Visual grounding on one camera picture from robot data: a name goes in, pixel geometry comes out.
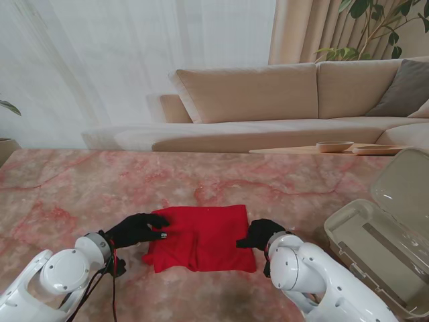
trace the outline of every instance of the red cloth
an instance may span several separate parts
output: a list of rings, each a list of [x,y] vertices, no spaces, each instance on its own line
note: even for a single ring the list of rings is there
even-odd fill
[[[166,239],[153,241],[143,256],[154,265],[155,273],[172,266],[185,266],[193,272],[219,270],[256,271],[252,249],[239,249],[235,241],[247,233],[244,205],[230,207],[170,207],[154,211],[170,226],[161,229]]]

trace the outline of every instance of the black cable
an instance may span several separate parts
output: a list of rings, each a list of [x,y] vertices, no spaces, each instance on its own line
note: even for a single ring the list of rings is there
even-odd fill
[[[113,296],[112,296],[112,310],[113,310],[113,320],[117,322],[116,318],[116,271],[113,271]]]
[[[91,280],[88,283],[88,286],[85,290],[85,293],[83,294],[76,310],[74,310],[73,314],[67,319],[66,322],[72,322],[74,320],[74,318],[76,317],[78,311],[80,310],[80,308],[83,306],[83,304],[86,302],[86,300],[89,298],[89,296],[91,295],[91,293],[93,292],[93,290],[97,287],[97,285],[99,284],[99,282],[101,281],[101,279],[103,278],[103,276],[107,273],[107,269],[111,263],[113,259],[113,255],[110,256],[109,261],[107,262],[106,266],[104,267],[104,269],[100,269],[98,270],[93,277],[91,278]],[[95,282],[94,286],[90,289],[91,284],[94,282],[95,277],[101,274],[100,278]]]

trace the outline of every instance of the beige sofa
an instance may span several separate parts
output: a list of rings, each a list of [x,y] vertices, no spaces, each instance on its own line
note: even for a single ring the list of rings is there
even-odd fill
[[[248,152],[339,140],[429,149],[429,119],[364,116],[400,63],[178,70],[171,79],[180,96],[160,97],[165,122],[103,127],[82,137],[103,150]]]

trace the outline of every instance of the container lid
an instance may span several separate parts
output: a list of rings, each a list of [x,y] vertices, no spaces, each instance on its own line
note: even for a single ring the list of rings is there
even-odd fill
[[[401,151],[371,186],[379,206],[429,244],[429,154]]]

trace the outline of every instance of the white curtain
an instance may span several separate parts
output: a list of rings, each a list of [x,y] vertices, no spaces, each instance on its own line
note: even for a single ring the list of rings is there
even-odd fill
[[[88,128],[154,121],[177,68],[267,64],[275,0],[2,0],[0,138],[85,148]]]

